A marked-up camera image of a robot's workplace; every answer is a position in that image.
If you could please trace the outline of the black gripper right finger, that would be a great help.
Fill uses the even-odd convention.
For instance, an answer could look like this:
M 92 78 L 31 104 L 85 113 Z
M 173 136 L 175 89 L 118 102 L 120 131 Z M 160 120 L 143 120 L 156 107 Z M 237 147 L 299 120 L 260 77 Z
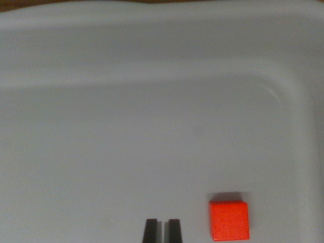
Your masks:
M 179 219 L 169 219 L 164 225 L 164 243 L 182 243 L 181 223 Z

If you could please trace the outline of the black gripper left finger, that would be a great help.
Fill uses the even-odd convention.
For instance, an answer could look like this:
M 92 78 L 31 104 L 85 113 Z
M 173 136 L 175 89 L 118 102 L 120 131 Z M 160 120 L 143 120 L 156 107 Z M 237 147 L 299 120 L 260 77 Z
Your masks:
M 157 219 L 147 219 L 145 223 L 142 243 L 162 242 L 162 224 Z

